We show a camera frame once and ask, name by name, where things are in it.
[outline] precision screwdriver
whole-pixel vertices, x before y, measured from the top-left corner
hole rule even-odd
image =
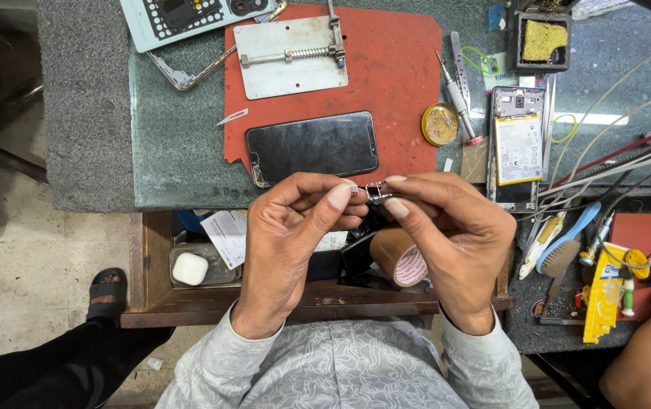
[[[457,83],[454,81],[454,79],[452,79],[452,76],[449,75],[447,68],[444,67],[444,60],[442,60],[442,56],[439,54],[439,51],[434,51],[437,53],[439,64],[442,65],[442,73],[444,74],[444,78],[447,80],[447,92],[449,93],[449,98],[451,98],[452,104],[457,110],[457,114],[459,114],[459,117],[462,118],[462,123],[464,123],[466,133],[469,136],[469,140],[466,142],[466,145],[478,144],[482,142],[484,136],[475,135],[475,130],[471,128],[471,124],[469,123],[469,113],[466,110],[466,103],[464,102],[464,98],[462,98],[461,92],[459,92]]]

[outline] wooden drawer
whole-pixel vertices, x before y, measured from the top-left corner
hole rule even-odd
[[[239,288],[174,290],[169,280],[169,251],[173,245],[171,212],[130,215],[129,310],[124,328],[217,324],[239,296]],[[511,309],[507,295],[509,273],[503,269],[493,295],[498,311]],[[335,280],[305,284],[292,320],[333,320],[389,315],[436,314],[436,296],[337,285]]]

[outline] sponge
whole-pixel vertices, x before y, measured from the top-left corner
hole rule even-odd
[[[562,25],[528,20],[525,24],[522,60],[548,61],[553,50],[566,45],[567,30]]]

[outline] shirt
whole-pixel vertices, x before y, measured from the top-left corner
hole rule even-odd
[[[539,407],[496,318],[491,333],[470,336],[439,315],[448,381],[434,345],[403,319],[288,323],[248,340],[227,311],[179,359],[156,408]]]

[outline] phone battery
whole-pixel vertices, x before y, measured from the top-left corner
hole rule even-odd
[[[495,118],[497,184],[543,178],[540,115]]]

